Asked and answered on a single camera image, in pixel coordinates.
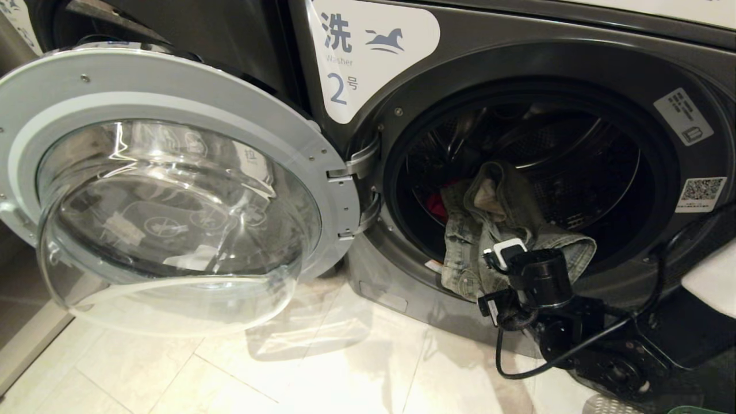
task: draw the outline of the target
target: sticker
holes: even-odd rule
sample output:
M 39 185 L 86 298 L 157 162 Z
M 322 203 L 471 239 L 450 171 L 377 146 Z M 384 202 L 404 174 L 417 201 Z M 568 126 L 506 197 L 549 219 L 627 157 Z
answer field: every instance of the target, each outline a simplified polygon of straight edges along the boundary
M 135 224 L 123 217 L 122 214 L 115 212 L 105 221 L 102 227 L 112 235 L 120 239 L 128 245 L 138 246 L 146 234 L 141 229 L 135 227 Z
M 488 301 L 488 309 L 491 311 L 491 320 L 493 320 L 493 326 L 498 327 L 498 306 L 496 301 Z
M 725 185 L 726 177 L 688 178 L 675 212 L 709 213 L 713 211 Z
M 439 44 L 439 23 L 427 10 L 314 0 L 308 13 L 325 108 L 340 124 Z
M 683 88 L 658 99 L 654 107 L 687 147 L 713 135 L 713 128 Z
M 36 34 L 33 31 L 26 2 L 23 0 L 0 0 L 0 12 L 15 27 L 15 30 L 21 35 L 26 44 L 33 49 L 35 54 L 41 56 L 43 51 L 38 45 L 38 39 L 36 39 Z
M 260 152 L 239 142 L 235 143 L 238 158 L 240 159 L 240 170 L 247 176 L 255 178 L 262 183 L 272 182 L 269 161 Z
M 432 270 L 435 273 L 442 274 L 442 263 L 438 262 L 437 260 L 430 260 L 429 262 L 424 263 L 424 265 L 429 268 L 429 270 Z
M 735 0 L 565 0 L 736 29 Z

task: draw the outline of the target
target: tiled floor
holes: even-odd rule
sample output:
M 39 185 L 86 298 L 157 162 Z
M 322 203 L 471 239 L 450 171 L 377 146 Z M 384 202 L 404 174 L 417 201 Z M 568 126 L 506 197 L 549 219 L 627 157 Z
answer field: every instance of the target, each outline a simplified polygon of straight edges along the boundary
M 75 320 L 0 414 L 578 414 L 595 394 L 563 371 L 506 381 L 494 363 L 492 347 L 359 298 L 337 276 L 301 285 L 265 326 L 225 337 L 141 337 Z

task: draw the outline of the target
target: blue horse logo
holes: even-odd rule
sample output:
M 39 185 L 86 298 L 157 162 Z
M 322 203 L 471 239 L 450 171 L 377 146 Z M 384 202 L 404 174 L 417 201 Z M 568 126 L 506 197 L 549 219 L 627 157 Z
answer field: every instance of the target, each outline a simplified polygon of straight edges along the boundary
M 366 30 L 366 33 L 372 33 L 373 35 L 375 35 L 373 40 L 366 44 L 377 46 L 390 46 L 394 49 L 398 49 L 401 51 L 404 50 L 403 47 L 399 46 L 399 38 L 403 38 L 403 35 L 401 34 L 401 29 L 393 29 L 388 36 L 379 35 L 375 32 L 375 30 Z M 396 52 L 395 50 L 386 49 L 383 47 L 372 47 L 371 50 L 383 50 L 384 52 L 398 55 L 398 52 Z

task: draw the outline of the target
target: transparent porthole glass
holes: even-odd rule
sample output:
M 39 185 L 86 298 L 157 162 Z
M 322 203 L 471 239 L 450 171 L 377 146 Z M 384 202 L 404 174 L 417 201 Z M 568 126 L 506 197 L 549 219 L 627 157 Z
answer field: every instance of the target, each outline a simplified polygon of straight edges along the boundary
M 299 178 L 192 126 L 130 119 L 61 138 L 37 176 L 39 262 L 77 317 L 145 334 L 247 329 L 291 299 L 318 242 Z

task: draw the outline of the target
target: washing machine door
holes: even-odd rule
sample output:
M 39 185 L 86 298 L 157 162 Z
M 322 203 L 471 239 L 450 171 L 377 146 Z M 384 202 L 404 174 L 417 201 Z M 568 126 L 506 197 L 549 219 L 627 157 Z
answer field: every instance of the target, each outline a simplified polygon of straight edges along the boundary
M 56 301 L 156 335 L 242 330 L 333 266 L 360 225 L 319 127 L 150 45 L 55 52 L 0 80 L 0 214 Z

